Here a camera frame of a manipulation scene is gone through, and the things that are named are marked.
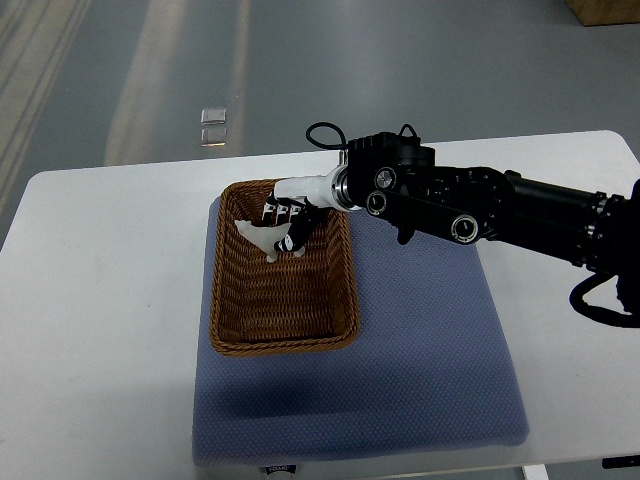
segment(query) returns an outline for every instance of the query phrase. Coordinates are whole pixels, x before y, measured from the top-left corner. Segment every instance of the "floor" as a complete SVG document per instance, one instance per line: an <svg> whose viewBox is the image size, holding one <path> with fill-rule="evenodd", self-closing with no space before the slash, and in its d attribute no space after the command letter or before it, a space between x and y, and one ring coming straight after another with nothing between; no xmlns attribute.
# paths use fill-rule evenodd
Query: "floor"
<svg viewBox="0 0 640 480"><path fill-rule="evenodd" d="M212 106L227 141L203 148ZM317 121L427 142L606 129L640 157L640 25L585 28L563 0L0 0L0 112L1 246L38 172L311 150Z"/></svg>

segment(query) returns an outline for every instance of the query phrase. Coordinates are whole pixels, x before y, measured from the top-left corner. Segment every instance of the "brown wicker basket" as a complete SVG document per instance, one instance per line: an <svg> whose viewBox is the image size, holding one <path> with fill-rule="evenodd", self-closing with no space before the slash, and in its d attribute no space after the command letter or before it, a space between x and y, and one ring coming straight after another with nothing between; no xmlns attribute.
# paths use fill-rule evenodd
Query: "brown wicker basket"
<svg viewBox="0 0 640 480"><path fill-rule="evenodd" d="M226 356L334 350L360 328L347 214L331 211L296 258L275 263L234 220L259 225L276 180L234 183L220 197L209 338Z"/></svg>

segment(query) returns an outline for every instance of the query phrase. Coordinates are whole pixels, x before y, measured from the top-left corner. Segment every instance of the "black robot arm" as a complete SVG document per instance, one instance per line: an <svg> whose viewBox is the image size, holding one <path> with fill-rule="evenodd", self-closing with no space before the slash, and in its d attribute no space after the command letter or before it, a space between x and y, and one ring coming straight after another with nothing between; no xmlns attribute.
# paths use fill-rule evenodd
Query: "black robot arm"
<svg viewBox="0 0 640 480"><path fill-rule="evenodd" d="M640 327L640 181L627 200L527 180L511 171L439 167L435 150L421 146L409 125L399 134L382 132L340 147L348 163L334 186L336 198L345 208L365 208L389 221L398 228L400 243L409 242L416 230L461 244L485 238L586 266L594 275L572 292L574 309L608 325ZM627 315L583 300L614 276Z"/></svg>

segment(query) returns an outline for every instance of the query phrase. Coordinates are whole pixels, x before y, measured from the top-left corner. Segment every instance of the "black cable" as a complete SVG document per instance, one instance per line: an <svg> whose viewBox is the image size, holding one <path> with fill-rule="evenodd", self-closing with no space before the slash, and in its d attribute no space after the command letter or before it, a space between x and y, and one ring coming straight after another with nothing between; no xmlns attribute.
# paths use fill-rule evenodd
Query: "black cable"
<svg viewBox="0 0 640 480"><path fill-rule="evenodd" d="M315 138L313 138L311 136L311 132L313 132L316 128L320 128L320 127L330 128L331 130L336 132L338 135L340 135L340 143L334 143L334 144L321 143L317 141ZM329 122L314 123L309 128L307 128L307 133L305 135L307 137L307 140L309 140L312 144L324 150L345 150L348 146L347 137L344 136L344 132L340 129L340 127L338 127L333 123L329 123Z"/></svg>
<svg viewBox="0 0 640 480"><path fill-rule="evenodd" d="M569 295L569 303L576 312L598 323L611 327L640 328L640 321L635 315L623 315L608 308L589 305L584 301L583 297L587 293L612 278L613 275L606 273L592 275L576 285Z"/></svg>

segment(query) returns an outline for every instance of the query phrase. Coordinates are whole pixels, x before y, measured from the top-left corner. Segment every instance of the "blue cushion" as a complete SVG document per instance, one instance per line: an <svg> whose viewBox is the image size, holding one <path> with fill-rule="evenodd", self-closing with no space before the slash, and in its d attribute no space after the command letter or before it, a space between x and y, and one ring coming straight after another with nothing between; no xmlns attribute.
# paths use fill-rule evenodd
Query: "blue cushion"
<svg viewBox="0 0 640 480"><path fill-rule="evenodd" d="M529 432L474 246L351 214L361 331L342 350L227 358L209 343L210 209L193 415L199 466L279 465L488 445Z"/></svg>

